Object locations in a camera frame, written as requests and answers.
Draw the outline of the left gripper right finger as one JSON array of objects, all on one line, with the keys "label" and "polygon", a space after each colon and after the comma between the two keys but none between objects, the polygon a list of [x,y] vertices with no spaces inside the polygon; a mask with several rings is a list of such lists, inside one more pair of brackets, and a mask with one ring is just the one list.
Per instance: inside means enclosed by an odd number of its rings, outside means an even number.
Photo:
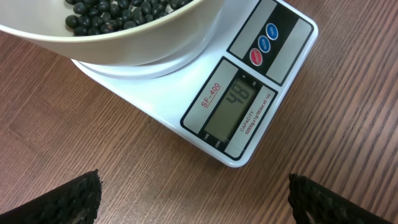
[{"label": "left gripper right finger", "polygon": [[296,173],[289,174],[288,203],[297,224],[392,224]]}]

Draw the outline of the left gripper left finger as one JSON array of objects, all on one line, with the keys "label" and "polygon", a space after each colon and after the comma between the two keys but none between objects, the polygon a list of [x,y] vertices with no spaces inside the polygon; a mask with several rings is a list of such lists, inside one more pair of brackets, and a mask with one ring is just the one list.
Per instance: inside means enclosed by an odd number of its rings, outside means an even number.
[{"label": "left gripper left finger", "polygon": [[1,214],[2,224],[94,224],[101,204],[98,170],[89,171]]}]

